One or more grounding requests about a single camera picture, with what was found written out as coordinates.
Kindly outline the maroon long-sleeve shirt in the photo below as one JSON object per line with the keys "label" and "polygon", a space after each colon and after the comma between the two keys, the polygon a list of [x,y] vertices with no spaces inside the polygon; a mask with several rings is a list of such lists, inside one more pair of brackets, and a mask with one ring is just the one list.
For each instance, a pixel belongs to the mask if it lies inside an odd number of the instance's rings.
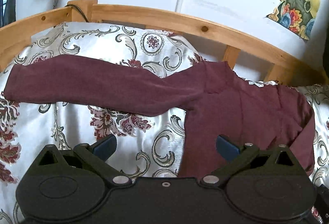
{"label": "maroon long-sleeve shirt", "polygon": [[284,85],[251,85],[226,62],[200,61],[159,78],[144,68],[61,55],[15,65],[4,96],[24,103],[64,101],[145,116],[183,109],[181,177],[202,177],[224,165],[215,149],[219,135],[262,150],[285,144],[307,174],[315,166],[315,117],[305,96]]}

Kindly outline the floral white satin bedspread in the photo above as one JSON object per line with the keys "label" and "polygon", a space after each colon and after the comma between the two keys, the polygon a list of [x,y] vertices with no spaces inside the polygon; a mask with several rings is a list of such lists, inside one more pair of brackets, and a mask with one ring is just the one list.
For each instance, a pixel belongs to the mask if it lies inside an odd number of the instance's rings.
{"label": "floral white satin bedspread", "polygon": [[[146,69],[160,78],[206,59],[212,41],[167,31],[118,24],[61,23],[38,35],[12,61],[30,65],[62,53]],[[118,150],[110,165],[135,178],[175,177],[185,142],[186,113],[172,108],[146,117],[95,106],[24,104],[1,99],[1,223],[20,223],[15,199],[19,180],[47,144],[72,149],[115,135]]]}

